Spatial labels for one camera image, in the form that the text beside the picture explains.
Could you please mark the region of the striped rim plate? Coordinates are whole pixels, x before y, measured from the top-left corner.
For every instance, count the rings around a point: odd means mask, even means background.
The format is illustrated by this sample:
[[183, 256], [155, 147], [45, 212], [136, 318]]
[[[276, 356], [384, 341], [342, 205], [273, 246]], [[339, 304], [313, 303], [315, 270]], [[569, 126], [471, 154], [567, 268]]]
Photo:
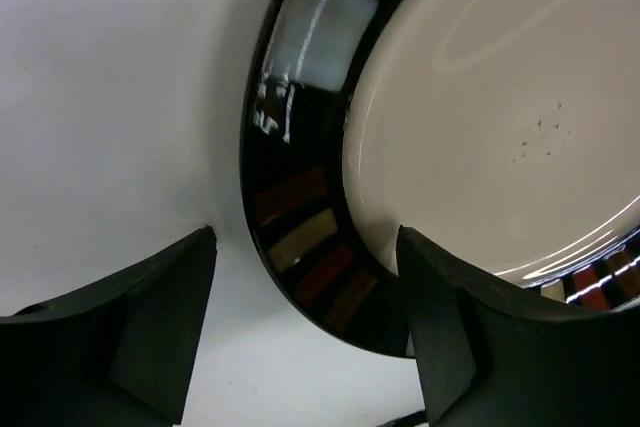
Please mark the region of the striped rim plate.
[[639, 300], [639, 0], [273, 0], [248, 81], [254, 244], [313, 324], [413, 353], [412, 227], [554, 300]]

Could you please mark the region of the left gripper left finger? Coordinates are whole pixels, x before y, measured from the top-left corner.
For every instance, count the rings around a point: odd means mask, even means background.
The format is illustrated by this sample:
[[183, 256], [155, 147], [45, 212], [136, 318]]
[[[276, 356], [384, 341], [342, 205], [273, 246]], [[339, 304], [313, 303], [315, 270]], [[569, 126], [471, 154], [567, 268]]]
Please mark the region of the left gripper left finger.
[[1, 319], [4, 426], [177, 426], [214, 278], [211, 227]]

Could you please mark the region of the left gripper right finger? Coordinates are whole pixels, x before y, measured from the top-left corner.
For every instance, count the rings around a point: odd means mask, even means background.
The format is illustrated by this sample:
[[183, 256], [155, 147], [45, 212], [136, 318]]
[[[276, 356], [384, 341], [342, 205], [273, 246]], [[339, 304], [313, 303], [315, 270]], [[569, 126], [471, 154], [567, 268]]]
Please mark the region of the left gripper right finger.
[[635, 426], [639, 311], [520, 288], [401, 227], [396, 258], [431, 426]]

